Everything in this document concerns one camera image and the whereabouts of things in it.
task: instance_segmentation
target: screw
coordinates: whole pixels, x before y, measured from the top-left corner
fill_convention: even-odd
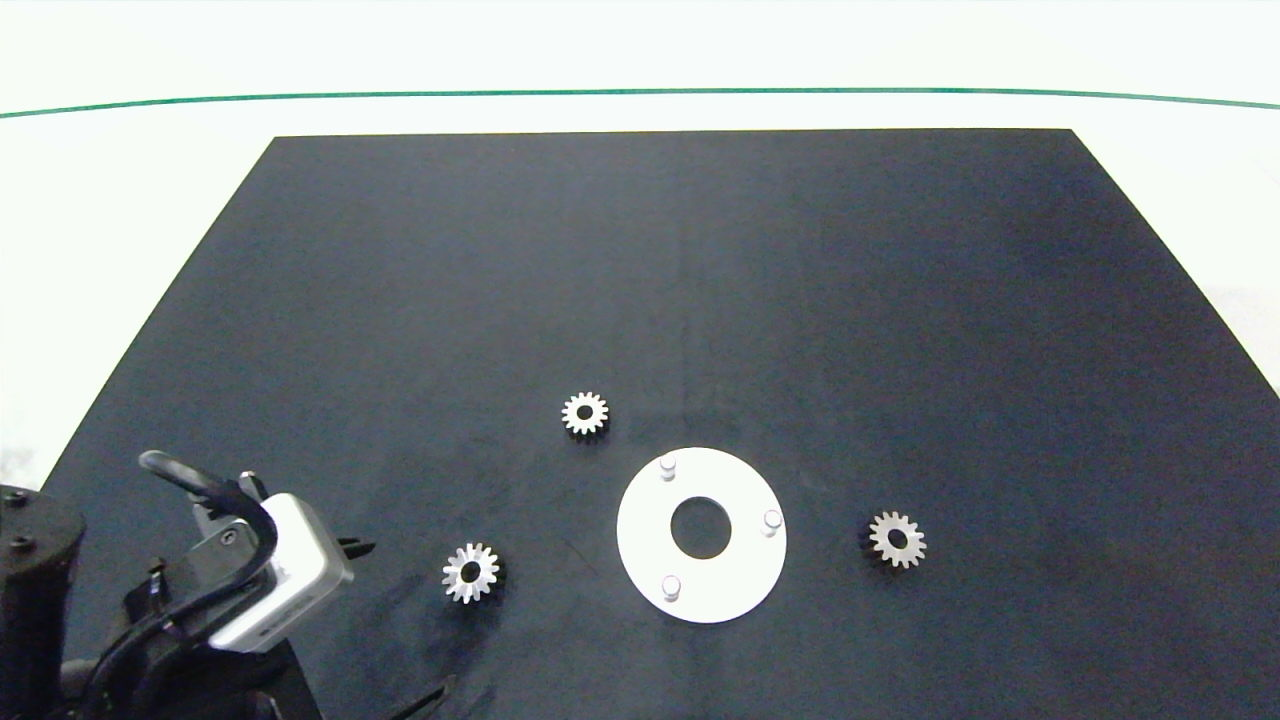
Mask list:
[[[782,527],[782,514],[777,510],[764,511],[764,537],[772,538],[778,533],[778,528]]]
[[[8,507],[22,507],[23,505],[27,505],[28,500],[31,500],[31,496],[28,496],[27,491],[23,489],[12,489],[4,493],[4,503]]]
[[[666,454],[658,459],[658,471],[662,474],[662,479],[672,480],[676,478],[676,456],[672,454]]]
[[[680,578],[675,575],[667,575],[662,579],[662,596],[667,598],[667,602],[675,602],[680,597]]]

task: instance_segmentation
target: black cable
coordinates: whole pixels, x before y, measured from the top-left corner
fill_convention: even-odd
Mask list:
[[[111,643],[111,647],[102,653],[90,674],[84,694],[81,696],[78,714],[83,720],[92,720],[97,716],[106,685],[125,657],[156,633],[175,625],[184,615],[225,598],[252,580],[271,559],[278,541],[275,521],[256,500],[246,495],[234,482],[205,473],[159,450],[148,450],[140,455],[138,464],[145,470],[200,496],[210,507],[243,519],[257,536],[257,548],[248,562],[224,575],[210,591],[175,602],[161,614],[152,612],[143,616]]]
[[[164,638],[164,635],[155,635],[156,638]],[[147,717],[151,706],[155,703],[156,698],[160,696],[164,680],[169,675],[169,670],[187,653],[189,650],[182,641],[174,641],[169,650],[160,653],[157,657],[152,647],[148,647],[147,666],[142,671],[142,679],[133,687],[133,692],[129,697],[129,714],[134,717]]]

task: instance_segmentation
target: small spur gear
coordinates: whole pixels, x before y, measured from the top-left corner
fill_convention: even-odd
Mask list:
[[[594,392],[580,392],[564,404],[564,429],[573,437],[589,437],[604,430],[609,423],[609,406]]]
[[[872,523],[872,550],[879,553],[881,560],[892,562],[895,568],[919,565],[928,546],[923,542],[924,533],[916,530],[916,523],[906,515],[899,515],[896,510],[879,515]],[[906,544],[897,547],[890,541],[888,536],[893,530],[902,533]]]
[[[479,602],[480,596],[489,592],[490,585],[498,582],[498,556],[492,547],[481,543],[467,543],[453,551],[449,564],[444,570],[443,584],[449,585],[444,594],[452,596],[453,602],[462,601],[462,605],[472,600]]]

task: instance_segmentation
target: gear center hole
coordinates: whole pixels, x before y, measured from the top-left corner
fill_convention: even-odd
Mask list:
[[[671,514],[671,538],[676,547],[699,560],[723,552],[732,530],[728,512],[709,497],[690,497]]]
[[[463,583],[476,582],[476,578],[480,577],[480,564],[476,562],[475,560],[467,562],[466,565],[462,566],[462,570],[458,571],[458,577],[462,578]]]

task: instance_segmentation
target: white circular plate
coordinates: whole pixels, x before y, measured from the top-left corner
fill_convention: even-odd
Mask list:
[[[663,457],[675,459],[673,474],[663,471]],[[728,515],[728,544],[716,557],[690,557],[671,537],[672,514],[691,497],[707,497]],[[778,582],[787,556],[783,518],[769,483],[750,465],[719,450],[684,447],[631,479],[618,506],[618,552],[654,607],[691,623],[723,623],[759,605]],[[664,588],[678,588],[675,600]]]

